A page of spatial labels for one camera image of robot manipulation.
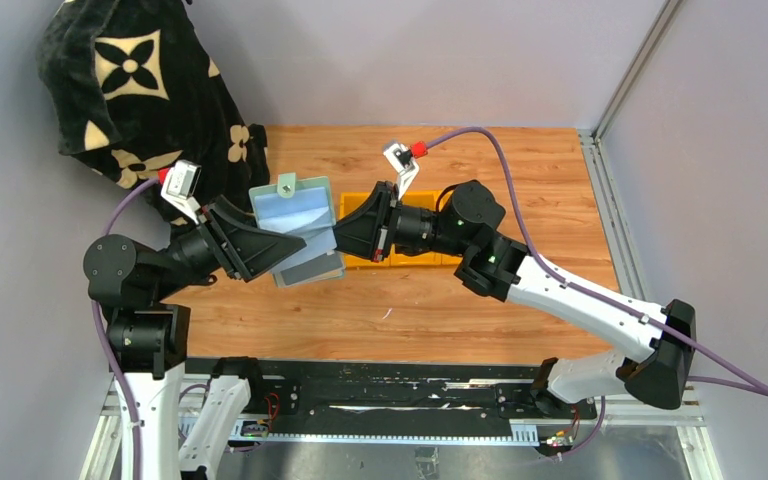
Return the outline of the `middle yellow plastic bin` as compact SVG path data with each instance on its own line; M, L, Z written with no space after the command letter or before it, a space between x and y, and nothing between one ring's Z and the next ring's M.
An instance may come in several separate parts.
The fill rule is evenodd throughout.
M410 206L434 210L439 191L410 191L403 197L403 202ZM441 255L427 252L417 256L399 254L392 249L389 256L392 267L432 267L442 264Z

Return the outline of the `black floral patterned blanket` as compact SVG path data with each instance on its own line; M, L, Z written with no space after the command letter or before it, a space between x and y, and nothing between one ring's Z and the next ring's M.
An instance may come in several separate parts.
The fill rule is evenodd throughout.
M183 1L66 1L44 30L38 74L55 110L60 154L118 187L141 188L174 233L192 222L155 181L196 164L195 196L245 220L252 188L270 180L265 129L246 122Z

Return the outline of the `aluminium frame rail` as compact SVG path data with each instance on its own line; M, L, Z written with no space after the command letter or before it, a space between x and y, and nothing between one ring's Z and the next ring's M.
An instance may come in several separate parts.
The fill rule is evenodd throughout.
M620 291L636 298L648 297L647 286L608 158L606 138L683 6L682 0L661 3L596 125L577 131Z

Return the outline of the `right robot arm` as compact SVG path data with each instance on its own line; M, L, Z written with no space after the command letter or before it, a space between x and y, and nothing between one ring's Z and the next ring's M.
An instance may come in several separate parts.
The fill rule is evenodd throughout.
M590 397L628 393L664 410L677 409L695 350L695 310L619 294L552 264L532 247L499 232L504 208L480 182L457 184L440 210L399 200L379 182L334 227L338 251L372 262L390 253L427 252L459 258L455 270L474 294L544 311L611 344L580 359L545 360L532 381L534 403L547 409Z

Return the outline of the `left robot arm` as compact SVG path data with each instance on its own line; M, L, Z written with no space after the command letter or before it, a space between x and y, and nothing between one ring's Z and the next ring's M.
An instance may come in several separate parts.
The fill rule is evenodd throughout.
M85 253L93 317L119 399L125 479L215 478L239 415L267 401L257 359L221 358L195 426L180 436L191 310L168 297L214 283L218 269L253 280L305 246L299 237L246 224L223 199L196 220L162 250L106 231Z

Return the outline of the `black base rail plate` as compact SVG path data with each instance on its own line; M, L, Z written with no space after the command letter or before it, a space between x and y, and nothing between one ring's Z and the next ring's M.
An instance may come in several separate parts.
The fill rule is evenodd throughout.
M588 400L562 406L530 393L534 366L268 360L244 413L277 409L272 432L359 437L503 437L514 420L594 420Z

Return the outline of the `green leather card holder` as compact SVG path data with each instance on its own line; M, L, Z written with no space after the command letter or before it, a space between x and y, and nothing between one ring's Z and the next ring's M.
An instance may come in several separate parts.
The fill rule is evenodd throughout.
M305 247L270 270L275 284L287 288L345 275L343 255L337 251L336 209L326 176L300 179L294 173L249 191L257 226L298 237Z

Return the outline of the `left yellow plastic bin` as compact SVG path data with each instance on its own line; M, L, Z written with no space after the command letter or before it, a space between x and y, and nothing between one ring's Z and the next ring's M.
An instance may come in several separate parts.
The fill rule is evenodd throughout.
M393 197L386 188L368 194L343 193L334 227L337 250L370 265L386 263L392 246Z

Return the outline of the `right yellow plastic bin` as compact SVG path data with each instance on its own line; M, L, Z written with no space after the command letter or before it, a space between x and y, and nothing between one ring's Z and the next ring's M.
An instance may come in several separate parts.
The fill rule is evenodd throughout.
M456 188L455 185L450 185L449 187L446 187L444 190L441 190L439 192L439 195L438 195L438 198L437 198L437 209L438 210L442 209L442 207L448 201L448 199L450 198L450 196L453 193L455 188ZM456 266L460 262L461 262L461 258L459 256L440 254L440 264L441 265L444 265L444 266Z

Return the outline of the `yellow plastic bin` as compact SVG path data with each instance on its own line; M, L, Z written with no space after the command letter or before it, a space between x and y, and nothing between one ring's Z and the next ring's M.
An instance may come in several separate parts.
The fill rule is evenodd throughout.
M368 194L343 193L334 227L337 250L370 265L386 263L392 246L393 197L386 188Z
M438 198L437 198L437 209L438 210L442 209L442 207L448 201L448 199L450 198L450 196L453 193L455 188L456 188L455 185L450 185L449 187L446 187L444 190L441 190L439 192L439 195L438 195ZM459 256L440 254L440 264L441 265L444 265L444 266L456 266L460 262L461 262L461 258Z
M410 206L434 210L439 191L410 191L403 197L403 202ZM427 252L417 256L399 254L392 249L389 256L392 267L432 267L442 264L441 255Z

